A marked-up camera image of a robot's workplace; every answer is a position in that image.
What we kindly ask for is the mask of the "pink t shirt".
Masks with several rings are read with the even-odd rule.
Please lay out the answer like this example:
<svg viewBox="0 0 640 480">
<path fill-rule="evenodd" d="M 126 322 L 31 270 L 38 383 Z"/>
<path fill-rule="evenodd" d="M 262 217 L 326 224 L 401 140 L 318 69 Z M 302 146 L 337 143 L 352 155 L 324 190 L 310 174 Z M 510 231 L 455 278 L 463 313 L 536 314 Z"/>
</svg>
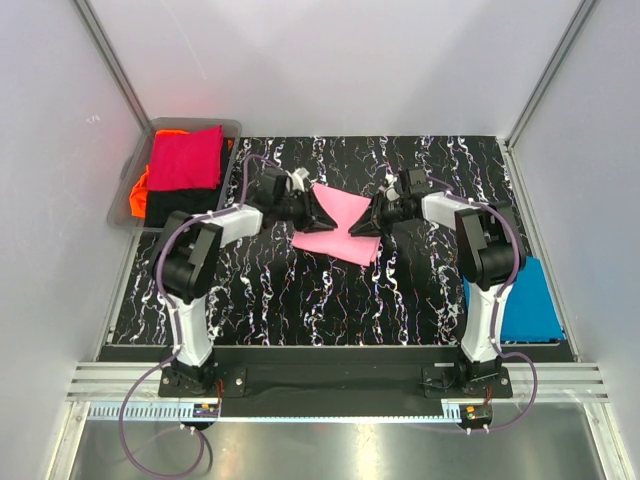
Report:
<svg viewBox="0 0 640 480">
<path fill-rule="evenodd" d="M 352 264 L 369 266 L 376 258 L 381 238 L 352 237 L 349 229 L 365 212 L 370 200 L 321 184 L 315 184 L 313 192 L 323 209 L 337 223 L 337 228 L 321 233 L 296 232 L 292 238 L 292 246 Z"/>
</svg>

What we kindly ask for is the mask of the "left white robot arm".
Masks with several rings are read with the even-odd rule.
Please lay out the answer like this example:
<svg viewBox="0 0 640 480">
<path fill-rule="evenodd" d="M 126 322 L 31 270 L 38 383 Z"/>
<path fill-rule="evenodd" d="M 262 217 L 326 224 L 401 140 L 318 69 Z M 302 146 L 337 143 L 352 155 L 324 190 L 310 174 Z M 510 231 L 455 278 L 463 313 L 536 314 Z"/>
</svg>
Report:
<svg viewBox="0 0 640 480">
<path fill-rule="evenodd" d="M 161 362 L 167 382 L 179 381 L 196 396 L 208 394 L 215 386 L 206 295 L 223 247 L 254 237 L 277 222 L 290 222 L 301 233 L 337 228 L 308 177 L 304 168 L 269 167 L 250 187 L 244 174 L 241 198 L 232 206 L 201 214 L 176 211 L 169 216 L 151 263 L 173 335 L 171 354 Z"/>
</svg>

